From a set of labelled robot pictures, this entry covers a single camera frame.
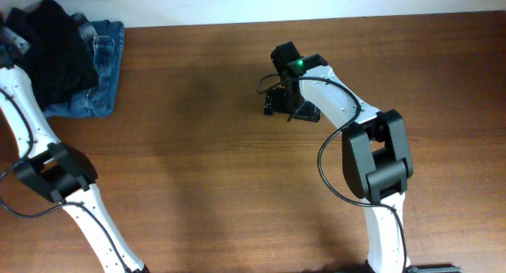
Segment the black Nike t-shirt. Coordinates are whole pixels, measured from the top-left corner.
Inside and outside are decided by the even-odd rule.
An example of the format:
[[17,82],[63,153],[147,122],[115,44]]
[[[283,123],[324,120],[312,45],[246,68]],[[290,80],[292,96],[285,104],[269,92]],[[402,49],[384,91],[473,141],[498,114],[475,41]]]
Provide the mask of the black Nike t-shirt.
[[98,84],[77,23],[55,0],[42,0],[28,12],[12,8],[6,26],[30,44],[21,68],[41,109]]

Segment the folded blue jeans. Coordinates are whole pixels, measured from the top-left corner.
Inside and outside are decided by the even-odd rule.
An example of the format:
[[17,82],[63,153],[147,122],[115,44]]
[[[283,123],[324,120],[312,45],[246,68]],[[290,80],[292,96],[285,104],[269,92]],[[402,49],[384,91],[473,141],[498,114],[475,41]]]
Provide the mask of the folded blue jeans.
[[111,115],[119,88],[119,75],[125,44],[125,27],[121,21],[89,21],[83,13],[72,19],[85,43],[98,74],[98,83],[76,92],[70,100],[52,104],[43,113],[47,118],[104,118]]

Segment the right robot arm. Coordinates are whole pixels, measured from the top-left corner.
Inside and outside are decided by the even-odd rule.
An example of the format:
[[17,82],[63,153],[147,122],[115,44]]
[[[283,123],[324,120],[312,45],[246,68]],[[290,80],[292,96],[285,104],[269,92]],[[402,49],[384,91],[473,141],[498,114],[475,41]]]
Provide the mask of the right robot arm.
[[315,105],[335,125],[323,143],[342,137],[342,171],[355,199],[364,209],[368,231],[367,265],[373,272],[405,272],[410,265],[402,210],[413,163],[403,118],[382,112],[359,98],[339,80],[318,54],[293,51],[270,55],[294,111]]

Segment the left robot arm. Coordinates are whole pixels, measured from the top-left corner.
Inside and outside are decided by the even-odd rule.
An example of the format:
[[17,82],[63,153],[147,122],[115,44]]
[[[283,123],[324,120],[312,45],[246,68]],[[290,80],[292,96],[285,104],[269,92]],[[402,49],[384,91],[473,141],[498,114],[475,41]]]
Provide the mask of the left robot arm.
[[93,164],[53,132],[19,66],[1,68],[1,113],[17,144],[10,172],[75,221],[104,271],[147,272],[109,215]]

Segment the black folded garment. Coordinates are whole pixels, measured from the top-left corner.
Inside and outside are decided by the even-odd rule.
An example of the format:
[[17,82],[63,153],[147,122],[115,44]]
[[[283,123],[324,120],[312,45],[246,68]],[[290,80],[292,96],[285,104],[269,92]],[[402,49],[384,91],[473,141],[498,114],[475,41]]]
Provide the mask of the black folded garment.
[[5,24],[1,15],[1,67],[24,67],[31,44]]

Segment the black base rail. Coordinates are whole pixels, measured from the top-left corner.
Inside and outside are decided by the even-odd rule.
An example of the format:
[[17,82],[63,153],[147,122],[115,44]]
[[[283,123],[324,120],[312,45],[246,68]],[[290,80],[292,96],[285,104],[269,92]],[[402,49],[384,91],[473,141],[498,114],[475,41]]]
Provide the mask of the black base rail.
[[411,265],[406,273],[463,273],[463,270],[453,264],[425,264]]

